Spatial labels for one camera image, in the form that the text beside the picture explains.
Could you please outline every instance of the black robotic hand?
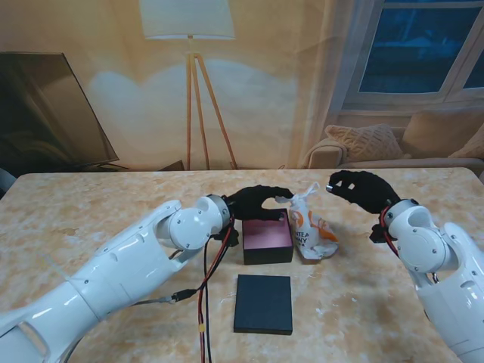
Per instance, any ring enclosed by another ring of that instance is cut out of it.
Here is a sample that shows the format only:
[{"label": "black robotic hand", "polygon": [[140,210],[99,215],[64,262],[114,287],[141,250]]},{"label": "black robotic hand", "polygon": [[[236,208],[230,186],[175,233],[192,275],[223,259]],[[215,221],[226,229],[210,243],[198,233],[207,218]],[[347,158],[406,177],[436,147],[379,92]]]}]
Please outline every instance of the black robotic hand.
[{"label": "black robotic hand", "polygon": [[225,202],[231,210],[235,219],[262,219],[277,221],[281,213],[276,209],[264,209],[262,204],[268,198],[286,197],[292,198],[293,194],[289,189],[279,187],[268,187],[257,185],[240,189],[230,197],[225,197]]},{"label": "black robotic hand", "polygon": [[390,184],[371,172],[335,172],[330,177],[329,185],[332,187],[329,192],[358,204],[372,214],[380,214],[386,206],[401,200]]}]

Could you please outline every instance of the sofa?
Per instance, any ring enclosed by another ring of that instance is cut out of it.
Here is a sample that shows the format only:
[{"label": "sofa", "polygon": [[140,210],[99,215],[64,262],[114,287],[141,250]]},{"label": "sofa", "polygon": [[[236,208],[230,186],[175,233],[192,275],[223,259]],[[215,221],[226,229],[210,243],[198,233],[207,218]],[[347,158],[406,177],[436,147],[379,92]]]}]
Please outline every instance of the sofa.
[{"label": "sofa", "polygon": [[347,150],[338,141],[319,141],[299,164],[307,169],[386,169],[464,167],[476,175],[484,172],[477,158],[449,158],[476,134],[484,123],[484,108],[426,110],[413,115],[408,126],[392,127],[406,158],[346,163]]}]

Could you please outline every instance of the snack bag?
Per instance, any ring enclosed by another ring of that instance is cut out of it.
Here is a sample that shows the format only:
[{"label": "snack bag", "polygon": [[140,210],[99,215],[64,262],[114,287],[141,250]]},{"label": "snack bag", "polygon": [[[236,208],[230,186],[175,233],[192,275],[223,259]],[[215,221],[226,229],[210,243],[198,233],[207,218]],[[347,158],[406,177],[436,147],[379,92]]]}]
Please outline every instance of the snack bag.
[{"label": "snack bag", "polygon": [[331,257],[338,250],[338,239],[328,223],[307,206],[308,196],[319,189],[314,183],[304,194],[294,194],[291,199],[276,197],[278,203],[290,202],[289,216],[299,251],[305,259]]}]

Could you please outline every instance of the table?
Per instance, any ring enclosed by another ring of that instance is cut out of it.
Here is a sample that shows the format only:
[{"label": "table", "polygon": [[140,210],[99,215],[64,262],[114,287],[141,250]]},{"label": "table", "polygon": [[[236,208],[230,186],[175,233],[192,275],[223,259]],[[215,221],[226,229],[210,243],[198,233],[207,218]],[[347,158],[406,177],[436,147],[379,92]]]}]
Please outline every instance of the table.
[{"label": "table", "polygon": [[[302,192],[333,170],[123,172],[22,176],[0,201],[0,311],[19,308],[62,280],[44,256],[74,273],[107,239],[166,200],[190,206],[208,193],[256,184]],[[484,247],[484,186],[467,169],[378,169],[401,197],[427,206],[436,224],[453,221]],[[368,240],[376,217],[324,191],[310,205],[340,239],[335,257],[304,265],[244,266],[229,250],[209,284],[214,361],[458,362],[424,315],[391,251]],[[209,260],[219,242],[210,242]],[[203,254],[160,287],[165,296],[201,281]],[[291,276],[293,335],[232,332],[238,274]],[[198,361],[196,299],[137,306],[99,324],[71,362]]]}]

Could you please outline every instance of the lamp shade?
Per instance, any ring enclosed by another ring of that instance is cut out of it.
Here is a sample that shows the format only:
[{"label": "lamp shade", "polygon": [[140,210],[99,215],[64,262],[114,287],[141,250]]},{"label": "lamp shade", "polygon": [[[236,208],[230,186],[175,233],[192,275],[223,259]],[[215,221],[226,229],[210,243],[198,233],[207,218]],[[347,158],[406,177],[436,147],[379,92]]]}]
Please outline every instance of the lamp shade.
[{"label": "lamp shade", "polygon": [[228,0],[140,0],[147,39],[234,39]]}]

